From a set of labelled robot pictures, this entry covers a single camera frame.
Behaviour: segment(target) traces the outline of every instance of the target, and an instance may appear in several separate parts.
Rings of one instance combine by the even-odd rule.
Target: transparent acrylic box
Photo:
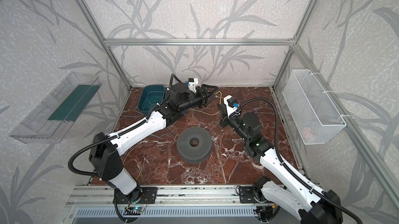
[[[74,95],[73,103],[68,108],[61,109],[63,114],[52,117],[60,105],[70,96],[79,85],[88,85],[80,90],[79,95]],[[71,72],[11,133],[10,136],[23,143],[59,143],[72,127],[75,121],[70,117],[78,117],[79,103],[85,103],[87,96],[92,97],[93,90],[97,91],[101,84],[98,76],[80,75]]]

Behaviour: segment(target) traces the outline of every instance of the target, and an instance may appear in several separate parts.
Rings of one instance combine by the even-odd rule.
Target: clear plastic tray
[[[11,133],[23,143],[59,143],[101,84],[71,72]]]

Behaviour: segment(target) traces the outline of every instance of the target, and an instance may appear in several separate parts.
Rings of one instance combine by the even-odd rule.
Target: black mounting plate
[[[141,199],[137,202],[137,204],[154,204],[155,203],[155,198],[156,198],[156,192],[157,192],[157,187],[141,187],[142,192],[140,192],[140,195],[145,195],[142,196]],[[129,200],[125,195],[117,194],[116,199],[114,201],[117,201],[117,204],[129,204]]]
[[[157,187],[141,187],[143,194],[148,198],[148,204],[154,204],[156,198]],[[139,204],[147,204],[147,198],[141,197]]]
[[[259,203],[258,201],[255,200],[255,196],[252,191],[252,186],[249,187],[239,186],[237,189],[240,196],[240,203]]]

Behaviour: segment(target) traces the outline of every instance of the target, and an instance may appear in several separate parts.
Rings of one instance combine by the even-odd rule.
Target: gray perforated spool
[[[202,127],[190,127],[179,135],[176,145],[184,161],[188,163],[200,163],[211,155],[212,137]]]

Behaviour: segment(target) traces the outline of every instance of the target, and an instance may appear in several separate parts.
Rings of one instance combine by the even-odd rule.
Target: wallpaper with leaf pattern
[[[309,0],[85,0],[105,38],[292,38]],[[288,47],[112,47],[134,85],[171,72],[215,85],[271,85]]]
[[[70,72],[102,86],[59,144],[8,136]],[[109,132],[128,95],[74,0],[0,0],[0,222],[55,223],[75,185],[71,155]],[[84,155],[76,166],[92,170]]]
[[[398,12],[398,0],[321,0],[299,41],[396,178]],[[294,56],[277,87],[283,102],[289,72],[303,68]],[[359,214],[364,223],[399,223],[396,208],[344,130],[326,144],[305,146],[287,105],[282,107],[313,181],[345,196],[343,206]]]
[[[321,0],[300,42],[397,179],[398,2]]]

